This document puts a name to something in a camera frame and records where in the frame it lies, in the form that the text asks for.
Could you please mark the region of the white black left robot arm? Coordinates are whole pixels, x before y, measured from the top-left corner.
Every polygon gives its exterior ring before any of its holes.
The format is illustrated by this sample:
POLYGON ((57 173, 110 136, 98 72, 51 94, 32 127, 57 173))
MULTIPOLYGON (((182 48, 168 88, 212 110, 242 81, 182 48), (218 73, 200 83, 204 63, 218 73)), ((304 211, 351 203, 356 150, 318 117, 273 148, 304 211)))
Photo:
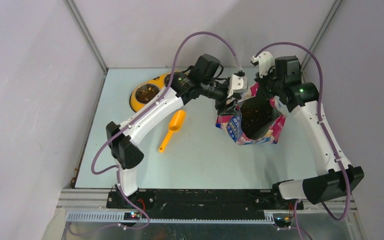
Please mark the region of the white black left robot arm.
POLYGON ((161 91, 131 118, 106 126, 108 146, 117 165, 121 191, 118 201, 125 208, 133 208, 138 202, 137 166, 144 159, 138 146, 156 125, 200 96, 215 100, 219 115, 236 107, 241 94, 247 91, 248 79, 241 69, 228 78, 220 78, 216 72, 223 69, 216 57, 203 54, 195 65, 169 73, 161 91))

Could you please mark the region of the yellow plastic food scoop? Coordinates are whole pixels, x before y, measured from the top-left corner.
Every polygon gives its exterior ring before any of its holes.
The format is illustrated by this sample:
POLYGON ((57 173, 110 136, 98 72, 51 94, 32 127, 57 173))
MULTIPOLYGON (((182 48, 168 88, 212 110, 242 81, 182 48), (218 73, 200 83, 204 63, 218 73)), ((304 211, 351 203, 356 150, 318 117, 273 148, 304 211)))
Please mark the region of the yellow plastic food scoop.
POLYGON ((163 153, 165 151, 168 143, 170 142, 172 135, 181 129, 185 118, 186 118, 185 110, 178 110, 174 113, 170 122, 168 123, 167 133, 158 148, 158 151, 160 153, 163 153))

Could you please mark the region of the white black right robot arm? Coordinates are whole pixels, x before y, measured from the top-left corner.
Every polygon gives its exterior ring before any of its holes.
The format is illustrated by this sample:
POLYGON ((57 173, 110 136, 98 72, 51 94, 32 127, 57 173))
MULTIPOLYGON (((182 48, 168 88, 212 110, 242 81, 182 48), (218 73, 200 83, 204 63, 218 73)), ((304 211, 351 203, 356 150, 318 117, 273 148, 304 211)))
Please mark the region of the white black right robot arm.
POLYGON ((258 66, 255 81, 257 96, 271 99, 277 96, 303 131, 314 160, 316 176, 302 180, 287 180, 273 185, 271 204, 284 209, 291 200, 306 199, 319 204, 349 196, 364 178, 360 166, 351 161, 339 147, 326 119, 320 93, 312 82, 303 83, 301 65, 296 56, 274 58, 262 52, 251 58, 258 66))

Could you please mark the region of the colourful cat food bag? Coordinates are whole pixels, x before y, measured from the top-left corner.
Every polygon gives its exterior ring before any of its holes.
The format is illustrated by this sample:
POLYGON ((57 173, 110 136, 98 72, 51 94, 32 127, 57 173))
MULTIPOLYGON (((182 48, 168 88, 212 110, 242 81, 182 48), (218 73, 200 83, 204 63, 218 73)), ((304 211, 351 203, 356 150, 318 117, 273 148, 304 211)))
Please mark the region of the colourful cat food bag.
POLYGON ((285 116, 276 108, 275 98, 258 99, 255 83, 242 95, 237 115, 218 116, 215 127, 238 145, 276 144, 285 125, 285 116))

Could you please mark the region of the yellow double pet bowl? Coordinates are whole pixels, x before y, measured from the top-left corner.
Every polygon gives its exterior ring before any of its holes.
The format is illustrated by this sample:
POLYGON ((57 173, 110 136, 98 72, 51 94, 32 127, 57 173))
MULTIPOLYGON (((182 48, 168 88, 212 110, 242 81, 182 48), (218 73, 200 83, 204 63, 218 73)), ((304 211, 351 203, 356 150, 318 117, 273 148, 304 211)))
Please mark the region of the yellow double pet bowl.
POLYGON ((163 92, 164 86, 168 85, 169 79, 170 73, 167 72, 137 86, 130 95, 131 109, 136 113, 152 102, 154 98, 158 98, 158 94, 163 92))

